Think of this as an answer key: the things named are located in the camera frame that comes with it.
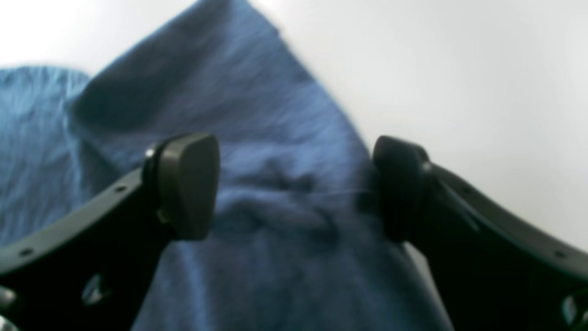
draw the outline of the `blue fabric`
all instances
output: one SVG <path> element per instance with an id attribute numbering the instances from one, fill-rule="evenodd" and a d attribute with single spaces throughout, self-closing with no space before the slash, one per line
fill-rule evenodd
<path id="1" fill-rule="evenodd" d="M 382 234 L 366 147 L 245 1 L 197 2 L 79 94 L 86 83 L 0 72 L 1 244 L 138 167 L 152 142 L 206 131 L 222 163 L 212 231 L 164 251 L 134 330 L 449 329 Z"/>

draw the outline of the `hole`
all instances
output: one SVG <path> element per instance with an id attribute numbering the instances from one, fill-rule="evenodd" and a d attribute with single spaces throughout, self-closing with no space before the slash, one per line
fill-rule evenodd
<path id="1" fill-rule="evenodd" d="M 120 184 L 120 185 L 116 186 L 116 188 L 114 190 L 115 190 L 115 192 L 123 192 L 124 190 L 126 190 L 126 185 Z"/>
<path id="2" fill-rule="evenodd" d="M 82 290 L 82 303 L 85 306 L 93 306 L 103 302 L 111 291 L 107 288 L 101 274 L 93 275 Z"/>
<path id="3" fill-rule="evenodd" d="M 22 257 L 25 256 L 29 256 L 33 253 L 33 249 L 32 248 L 25 248 L 23 250 L 21 250 L 21 252 L 19 253 Z"/>

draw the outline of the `black plastic bracket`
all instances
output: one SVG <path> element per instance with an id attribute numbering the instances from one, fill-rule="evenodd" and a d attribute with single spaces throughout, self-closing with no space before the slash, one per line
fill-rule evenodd
<path id="1" fill-rule="evenodd" d="M 380 137 L 386 234 L 427 258 L 457 331 L 588 330 L 588 254 L 514 216 L 412 143 Z"/>
<path id="2" fill-rule="evenodd" d="M 129 330 L 166 245 L 206 236 L 218 174 L 213 136 L 160 144 L 143 169 L 0 250 L 0 315 L 22 331 Z"/>

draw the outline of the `blue towel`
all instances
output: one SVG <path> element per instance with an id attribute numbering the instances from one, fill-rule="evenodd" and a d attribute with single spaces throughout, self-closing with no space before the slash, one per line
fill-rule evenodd
<path id="1" fill-rule="evenodd" d="M 134 330 L 448 330 L 379 217 L 337 105 L 245 1 L 201 0 L 89 80 L 0 71 L 0 244 L 79 207 L 152 142 L 204 131 L 221 174 L 205 241 L 164 251 Z"/>

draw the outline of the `white wall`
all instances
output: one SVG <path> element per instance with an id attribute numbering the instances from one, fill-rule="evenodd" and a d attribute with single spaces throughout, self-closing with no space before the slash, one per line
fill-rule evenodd
<path id="1" fill-rule="evenodd" d="M 588 2 L 252 0 L 349 113 L 588 250 Z M 0 65 L 96 73 L 191 0 L 1 0 Z"/>

